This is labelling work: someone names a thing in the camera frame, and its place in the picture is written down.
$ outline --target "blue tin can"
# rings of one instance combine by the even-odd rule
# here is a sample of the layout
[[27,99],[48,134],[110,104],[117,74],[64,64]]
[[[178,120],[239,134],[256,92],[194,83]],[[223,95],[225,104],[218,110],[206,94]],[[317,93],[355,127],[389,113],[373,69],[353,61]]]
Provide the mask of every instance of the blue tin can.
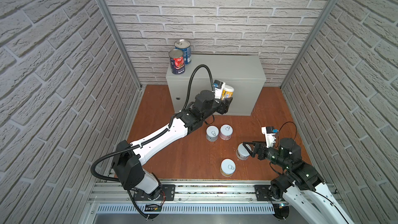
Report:
[[180,75],[185,72],[185,64],[182,50],[175,49],[169,51],[170,67],[172,73]]
[[184,53],[184,64],[191,63],[191,43],[185,39],[180,39],[174,43],[176,49],[182,50]]

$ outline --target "black mounting plate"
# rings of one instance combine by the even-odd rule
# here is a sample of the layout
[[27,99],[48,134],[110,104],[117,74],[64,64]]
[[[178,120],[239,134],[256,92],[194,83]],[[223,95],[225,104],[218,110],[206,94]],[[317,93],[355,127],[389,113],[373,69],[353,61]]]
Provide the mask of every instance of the black mounting plate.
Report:
[[269,188],[270,185],[255,185],[254,189],[256,190],[256,197],[258,202],[266,202],[266,201],[274,201],[270,197]]
[[[176,189],[176,186],[174,184],[162,184],[162,191],[166,195],[166,201],[174,201],[174,190]],[[145,193],[143,190],[138,189],[134,196],[133,196],[135,201],[149,201],[148,194]],[[161,201],[162,198],[159,196],[155,201]]]

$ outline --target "cabinet door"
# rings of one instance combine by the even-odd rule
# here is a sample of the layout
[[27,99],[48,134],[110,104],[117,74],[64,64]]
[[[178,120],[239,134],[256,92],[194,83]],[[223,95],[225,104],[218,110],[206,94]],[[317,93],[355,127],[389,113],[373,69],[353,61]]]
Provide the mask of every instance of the cabinet door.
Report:
[[[168,80],[168,87],[174,112],[179,112],[184,106],[187,96],[188,81]],[[264,82],[225,82],[234,88],[233,100],[226,115],[250,116]],[[192,81],[189,102],[195,101],[195,96],[202,90],[211,90],[210,81]]]

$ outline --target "wooden table surface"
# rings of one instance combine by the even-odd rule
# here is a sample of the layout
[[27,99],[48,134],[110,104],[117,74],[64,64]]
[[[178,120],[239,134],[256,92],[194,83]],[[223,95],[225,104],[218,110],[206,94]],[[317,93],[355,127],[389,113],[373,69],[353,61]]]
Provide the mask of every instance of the wooden table surface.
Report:
[[[163,127],[170,121],[173,113],[168,87],[148,85],[131,127],[128,142],[138,140]],[[259,161],[257,156],[240,160],[236,157],[236,149],[242,142],[265,141],[261,127],[274,126],[279,129],[286,121],[293,121],[293,118],[281,90],[278,87],[263,87],[251,116],[215,116],[212,125],[220,128],[228,124],[233,128],[230,140],[218,137],[215,142],[209,142],[206,139],[208,126],[203,124],[198,130],[174,141],[155,154],[143,168],[160,179],[272,180],[278,175],[271,170],[268,161]],[[280,138],[293,138],[294,134],[294,125],[286,124]],[[296,142],[301,146],[303,160],[311,163],[299,134]],[[224,177],[220,173],[221,162],[226,158],[232,159],[236,164],[236,171],[231,177]],[[276,167],[276,170],[281,172],[280,167]]]

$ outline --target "metal box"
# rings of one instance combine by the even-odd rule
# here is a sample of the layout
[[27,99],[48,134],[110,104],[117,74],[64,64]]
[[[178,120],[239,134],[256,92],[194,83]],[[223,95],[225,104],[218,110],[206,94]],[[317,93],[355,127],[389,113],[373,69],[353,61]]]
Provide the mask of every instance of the metal box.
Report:
[[[175,75],[169,67],[166,80],[174,112],[179,112],[184,106],[189,78],[193,70],[200,64],[205,64],[210,68],[213,80],[218,79],[234,88],[234,99],[226,115],[250,116],[266,82],[266,75],[258,56],[193,54],[192,62],[186,66],[183,74]],[[211,90],[211,87],[207,70],[202,67],[193,78],[188,102],[194,101],[195,96],[205,89]]]

